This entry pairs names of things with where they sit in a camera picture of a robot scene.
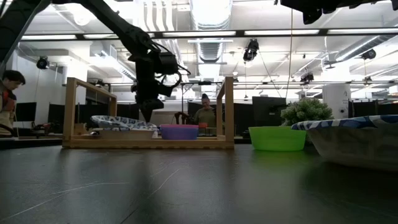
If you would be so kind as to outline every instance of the green bowl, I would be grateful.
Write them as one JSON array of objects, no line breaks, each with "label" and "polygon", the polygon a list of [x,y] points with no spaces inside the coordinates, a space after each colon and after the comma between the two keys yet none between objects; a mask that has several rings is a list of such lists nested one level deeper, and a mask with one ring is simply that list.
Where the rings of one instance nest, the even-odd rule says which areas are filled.
[{"label": "green bowl", "polygon": [[255,150],[300,151],[304,148],[305,131],[291,130],[290,127],[249,128],[251,144]]}]

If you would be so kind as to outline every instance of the plastic bin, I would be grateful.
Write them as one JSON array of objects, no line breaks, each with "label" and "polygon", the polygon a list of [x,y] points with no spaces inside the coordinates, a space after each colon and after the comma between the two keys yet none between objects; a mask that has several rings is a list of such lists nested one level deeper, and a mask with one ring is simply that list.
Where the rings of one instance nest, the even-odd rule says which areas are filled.
[{"label": "plastic bin", "polygon": [[161,124],[160,131],[164,140],[196,140],[198,126],[188,124]]},{"label": "plastic bin", "polygon": [[291,130],[290,127],[249,128],[250,138],[255,150],[300,151],[305,144],[305,131]]}]

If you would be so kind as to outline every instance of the computer monitor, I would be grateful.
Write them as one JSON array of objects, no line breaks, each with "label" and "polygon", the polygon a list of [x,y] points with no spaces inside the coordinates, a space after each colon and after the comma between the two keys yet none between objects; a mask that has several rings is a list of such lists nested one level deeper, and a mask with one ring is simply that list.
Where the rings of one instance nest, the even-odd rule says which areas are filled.
[{"label": "computer monitor", "polygon": [[252,98],[254,123],[259,126],[280,126],[281,111],[286,109],[286,98],[254,96]]}]

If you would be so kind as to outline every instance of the purple bowl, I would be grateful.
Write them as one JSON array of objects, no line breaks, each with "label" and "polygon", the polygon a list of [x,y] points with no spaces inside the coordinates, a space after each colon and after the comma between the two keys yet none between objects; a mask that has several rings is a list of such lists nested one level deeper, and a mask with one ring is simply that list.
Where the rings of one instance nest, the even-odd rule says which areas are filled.
[{"label": "purple bowl", "polygon": [[188,124],[162,124],[160,131],[164,140],[196,140],[198,126]]}]

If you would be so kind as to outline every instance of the blue patterned paper bowl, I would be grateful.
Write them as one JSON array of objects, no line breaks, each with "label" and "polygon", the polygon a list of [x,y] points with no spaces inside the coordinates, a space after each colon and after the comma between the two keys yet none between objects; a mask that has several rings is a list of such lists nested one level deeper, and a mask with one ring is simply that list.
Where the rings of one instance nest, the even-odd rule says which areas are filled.
[{"label": "blue patterned paper bowl", "polygon": [[157,130],[157,126],[145,121],[139,121],[131,118],[114,117],[114,116],[92,116],[91,120],[98,124],[100,128],[129,128]]},{"label": "blue patterned paper bowl", "polygon": [[304,121],[319,154],[346,166],[398,171],[398,115]]}]

